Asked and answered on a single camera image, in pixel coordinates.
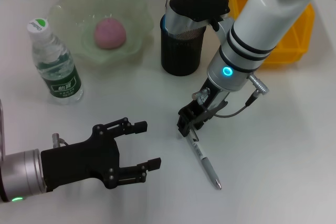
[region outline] pen tip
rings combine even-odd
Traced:
[[[222,185],[221,185],[221,183],[219,182],[218,179],[216,179],[216,184],[217,184],[218,189],[221,190],[222,189]]]

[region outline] pink ball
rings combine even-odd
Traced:
[[[118,48],[126,41],[126,31],[115,18],[105,18],[97,24],[94,40],[102,49]]]

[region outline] black mesh pen holder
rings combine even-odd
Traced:
[[[161,65],[174,76],[187,76],[200,65],[206,27],[172,35],[163,27],[161,18]]]

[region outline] plastic bottle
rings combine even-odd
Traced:
[[[83,87],[69,49],[52,34],[46,19],[31,20],[27,29],[35,67],[53,99],[62,105],[79,101]]]

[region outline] yellow basket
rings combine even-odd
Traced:
[[[247,0],[229,0],[230,15],[234,19],[238,17],[246,2]],[[288,64],[300,60],[308,51],[314,16],[313,7],[309,4],[264,64]]]

